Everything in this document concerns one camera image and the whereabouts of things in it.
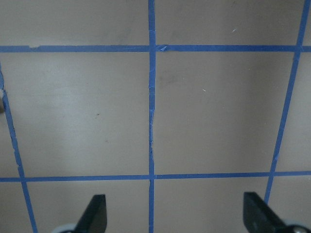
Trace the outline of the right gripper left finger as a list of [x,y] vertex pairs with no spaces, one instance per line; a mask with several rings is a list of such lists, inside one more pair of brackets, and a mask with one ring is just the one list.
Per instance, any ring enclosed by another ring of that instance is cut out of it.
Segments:
[[104,233],[107,228],[105,194],[94,195],[79,219],[74,233]]

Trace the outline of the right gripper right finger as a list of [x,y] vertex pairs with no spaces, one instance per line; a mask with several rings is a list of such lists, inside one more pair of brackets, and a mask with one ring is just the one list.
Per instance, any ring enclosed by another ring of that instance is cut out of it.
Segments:
[[256,192],[243,194],[243,223],[249,233],[281,233],[287,228]]

